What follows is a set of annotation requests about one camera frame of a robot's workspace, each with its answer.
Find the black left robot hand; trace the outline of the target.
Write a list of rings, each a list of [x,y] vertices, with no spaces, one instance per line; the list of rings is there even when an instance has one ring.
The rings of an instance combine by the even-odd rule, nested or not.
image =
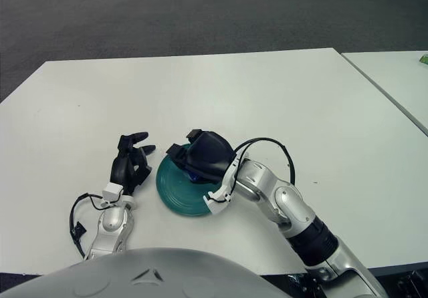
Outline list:
[[[148,132],[121,135],[118,143],[118,155],[112,163],[110,182],[123,187],[123,195],[132,196],[152,171],[148,165],[147,155],[156,150],[155,145],[135,147],[134,145],[148,138]]]

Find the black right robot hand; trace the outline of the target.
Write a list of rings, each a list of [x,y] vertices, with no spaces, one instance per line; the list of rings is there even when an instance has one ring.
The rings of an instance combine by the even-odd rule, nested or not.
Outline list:
[[[173,144],[167,154],[192,183],[217,184],[236,157],[230,143],[212,131],[193,129],[186,145]]]

